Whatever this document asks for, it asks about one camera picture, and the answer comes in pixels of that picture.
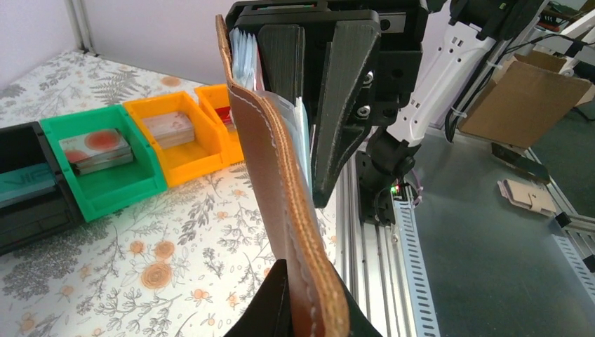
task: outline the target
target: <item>cable tie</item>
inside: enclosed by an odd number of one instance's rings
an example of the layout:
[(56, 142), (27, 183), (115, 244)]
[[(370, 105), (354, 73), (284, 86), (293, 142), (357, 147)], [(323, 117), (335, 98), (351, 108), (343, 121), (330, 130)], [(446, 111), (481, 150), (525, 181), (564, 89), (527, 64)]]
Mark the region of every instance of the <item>cable tie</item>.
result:
[(496, 68), (496, 69), (502, 69), (502, 65), (497, 65), (497, 64), (495, 64), (495, 63), (492, 63), (492, 62), (490, 62), (490, 61), (487, 61), (487, 62), (486, 62), (486, 65), (487, 65), (487, 66), (489, 66), (489, 67), (494, 67), (494, 68)]
[(467, 113), (465, 113), (465, 112), (461, 112), (461, 111), (459, 111), (459, 110), (455, 109), (455, 107), (452, 107), (452, 108), (451, 108), (451, 110), (453, 111), (453, 114), (454, 114), (456, 117), (467, 118)]

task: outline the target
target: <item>cardboard box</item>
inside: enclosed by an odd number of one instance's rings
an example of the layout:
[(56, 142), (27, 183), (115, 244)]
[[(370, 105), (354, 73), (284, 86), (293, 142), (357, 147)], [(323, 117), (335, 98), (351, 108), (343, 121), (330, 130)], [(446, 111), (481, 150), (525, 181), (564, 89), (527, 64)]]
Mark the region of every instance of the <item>cardboard box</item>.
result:
[(515, 55), (494, 74), (459, 129), (529, 148), (572, 107), (593, 99), (591, 82), (558, 74), (564, 62), (535, 51)]

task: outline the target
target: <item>black plastic housing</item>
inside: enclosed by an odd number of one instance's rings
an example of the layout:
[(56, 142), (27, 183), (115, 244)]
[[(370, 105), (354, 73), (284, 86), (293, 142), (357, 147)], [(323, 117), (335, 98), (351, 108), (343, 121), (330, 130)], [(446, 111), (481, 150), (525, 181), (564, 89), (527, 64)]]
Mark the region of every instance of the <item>black plastic housing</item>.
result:
[[(267, 6), (314, 5), (305, 8), (266, 9)], [(304, 95), (310, 121), (316, 121), (323, 81), (327, 44), (333, 40), (336, 23), (372, 20), (381, 27), (385, 15), (403, 15), (400, 32), (382, 31), (377, 62), (373, 65), (375, 99), (369, 102), (374, 126), (395, 122), (398, 108), (407, 105), (415, 88), (422, 59), (422, 40), (427, 22), (427, 6), (419, 0), (327, 0), (327, 1), (241, 1), (225, 19), (228, 30), (242, 29), (258, 35), (265, 25), (299, 25), (305, 29)]]
[(0, 255), (85, 223), (39, 123), (0, 129), (0, 173), (42, 163), (54, 191), (0, 209)]

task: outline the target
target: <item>green storage bin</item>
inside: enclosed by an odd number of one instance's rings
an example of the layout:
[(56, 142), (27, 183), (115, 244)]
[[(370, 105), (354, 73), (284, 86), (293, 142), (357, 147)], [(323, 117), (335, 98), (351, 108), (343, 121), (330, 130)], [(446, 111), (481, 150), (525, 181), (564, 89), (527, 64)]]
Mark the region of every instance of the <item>green storage bin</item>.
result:
[[(41, 127), (86, 221), (100, 218), (167, 190), (155, 151), (121, 105), (42, 119)], [(129, 164), (76, 176), (59, 141), (117, 128), (132, 148)]]

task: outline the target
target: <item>black storage bin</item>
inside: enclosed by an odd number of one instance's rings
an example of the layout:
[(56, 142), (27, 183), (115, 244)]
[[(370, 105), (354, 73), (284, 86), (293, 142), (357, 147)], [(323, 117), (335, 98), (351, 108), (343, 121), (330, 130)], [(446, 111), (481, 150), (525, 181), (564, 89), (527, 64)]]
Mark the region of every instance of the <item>black storage bin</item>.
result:
[(0, 208), (0, 255), (85, 222), (39, 123), (0, 128), (0, 173), (43, 163), (54, 190)]

